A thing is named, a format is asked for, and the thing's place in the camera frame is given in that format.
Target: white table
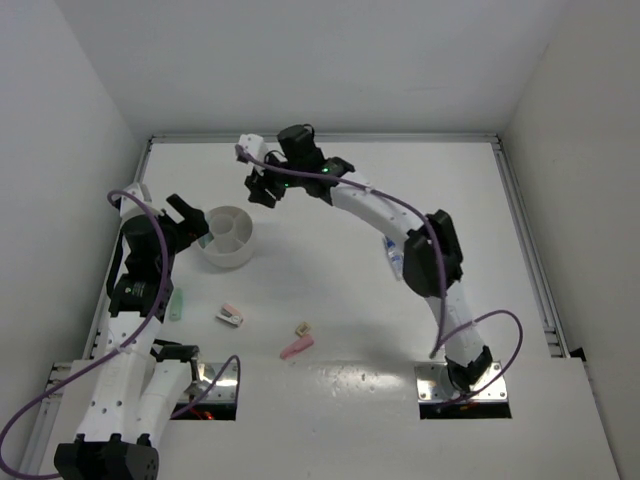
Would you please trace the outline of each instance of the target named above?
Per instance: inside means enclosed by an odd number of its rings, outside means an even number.
[[[205,210],[240,206],[259,236],[237,270],[207,264],[195,247],[176,258],[183,319],[167,320],[162,338],[198,344],[213,362],[237,353],[243,376],[235,422],[170,422],[159,478],[618,478],[580,361],[550,357],[492,145],[321,147],[425,212],[452,215],[472,311],[507,308],[524,324],[506,375],[513,418],[419,419],[413,367],[428,360],[436,324],[395,280],[377,232],[302,191],[288,191],[274,210],[249,204],[249,167],[234,161],[231,143],[157,142],[141,171],[156,206],[171,210],[163,199],[172,193]],[[225,302],[245,314],[239,329],[213,320]],[[278,354],[302,321],[316,344],[284,362]],[[506,361],[516,343],[510,320],[478,328]],[[73,439],[92,378],[66,388],[42,473],[53,471],[56,445]]]

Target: robotic arm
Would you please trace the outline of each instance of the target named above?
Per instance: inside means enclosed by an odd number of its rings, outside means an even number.
[[[333,157],[326,159],[315,145],[314,133],[303,125],[282,130],[277,137],[286,162],[279,161],[264,139],[258,135],[242,135],[236,145],[238,160],[247,159],[279,167],[280,169],[324,174],[371,186],[371,183],[349,162]],[[367,191],[335,180],[300,178],[285,172],[274,172],[254,166],[246,178],[250,191],[249,201],[274,208],[287,189],[302,187],[312,197],[346,210],[364,220],[389,237],[404,251],[403,277],[409,288],[425,298],[435,318],[440,316],[441,301],[436,258],[429,235],[422,221],[402,206],[389,202]],[[446,272],[447,317],[443,335],[469,321],[472,317],[464,297],[462,278],[462,251],[451,217],[444,211],[426,215],[440,244]],[[489,368],[491,351],[475,328],[466,329],[445,345],[449,378],[455,388],[469,392],[471,387]]]
[[[202,211],[191,208],[178,195],[167,202],[184,220],[176,223],[150,204],[146,187],[129,186],[127,192],[156,215],[167,243],[169,278],[160,291],[160,242],[151,221],[136,203],[122,198],[117,205],[123,220],[118,246],[107,278],[110,317],[103,326],[107,336],[102,356],[120,350],[120,344],[153,313],[154,318],[119,355],[100,369],[98,381],[75,441],[58,445],[54,464],[64,480],[153,480],[158,469],[154,448],[182,392],[197,379],[197,346],[164,346],[156,358],[153,376],[142,391],[151,348],[160,332],[173,291],[171,268],[175,255],[209,231]],[[124,268],[121,268],[126,255]]]

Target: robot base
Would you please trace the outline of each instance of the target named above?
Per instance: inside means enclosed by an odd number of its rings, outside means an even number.
[[[485,374],[472,386],[479,390],[500,372],[502,366],[493,362]],[[416,365],[416,384],[420,419],[477,419],[511,418],[509,395],[504,378],[496,380],[489,388],[469,400],[442,406],[457,398],[457,392],[449,380],[445,362],[428,362]]]

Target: pink object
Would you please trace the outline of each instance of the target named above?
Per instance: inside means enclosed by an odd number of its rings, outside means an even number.
[[[299,338],[298,340],[293,342],[291,345],[286,347],[282,352],[280,352],[280,358],[283,360],[291,358],[294,355],[297,355],[303,350],[306,350],[307,348],[309,348],[311,345],[313,345],[313,343],[314,343],[313,337],[307,334],[304,337]]]

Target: white wall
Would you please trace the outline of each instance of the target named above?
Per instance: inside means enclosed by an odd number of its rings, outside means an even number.
[[[140,138],[502,130],[566,0],[57,0]]]
[[[0,3],[0,424],[82,354],[141,146],[53,0]],[[33,416],[3,447],[20,462]],[[0,473],[0,478],[8,478]]]
[[[574,1],[505,134],[563,324],[640,476],[640,3]]]

